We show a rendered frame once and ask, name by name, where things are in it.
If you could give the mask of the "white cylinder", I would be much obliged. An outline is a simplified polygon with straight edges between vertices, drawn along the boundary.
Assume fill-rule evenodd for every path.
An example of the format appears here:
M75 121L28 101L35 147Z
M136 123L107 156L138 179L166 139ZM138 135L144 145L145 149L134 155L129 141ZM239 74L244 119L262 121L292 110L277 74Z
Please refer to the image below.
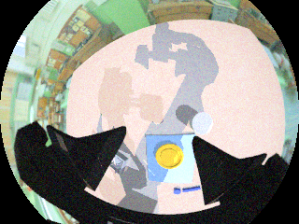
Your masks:
M197 115L191 116L190 127L195 133L206 134L212 130L213 119L206 112L197 113Z

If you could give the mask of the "yellow plate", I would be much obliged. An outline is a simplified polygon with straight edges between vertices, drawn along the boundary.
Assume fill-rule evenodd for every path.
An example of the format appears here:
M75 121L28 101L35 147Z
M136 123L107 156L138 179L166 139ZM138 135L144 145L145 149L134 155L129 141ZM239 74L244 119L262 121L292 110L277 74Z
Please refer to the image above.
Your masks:
M184 154L182 150L173 143L165 143L165 145L158 147L156 161L163 168L175 169L183 162Z

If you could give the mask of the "light blue flat mat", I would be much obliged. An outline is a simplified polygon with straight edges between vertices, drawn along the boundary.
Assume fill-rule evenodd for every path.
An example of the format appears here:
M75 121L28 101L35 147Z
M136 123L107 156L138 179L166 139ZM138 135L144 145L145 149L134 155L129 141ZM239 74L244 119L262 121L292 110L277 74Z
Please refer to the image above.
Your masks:
M195 162L192 148L194 135L146 134L149 180L164 183L192 183ZM165 143L173 143L173 145L183 149L183 162L175 169L163 168L156 161L158 147L165 145Z

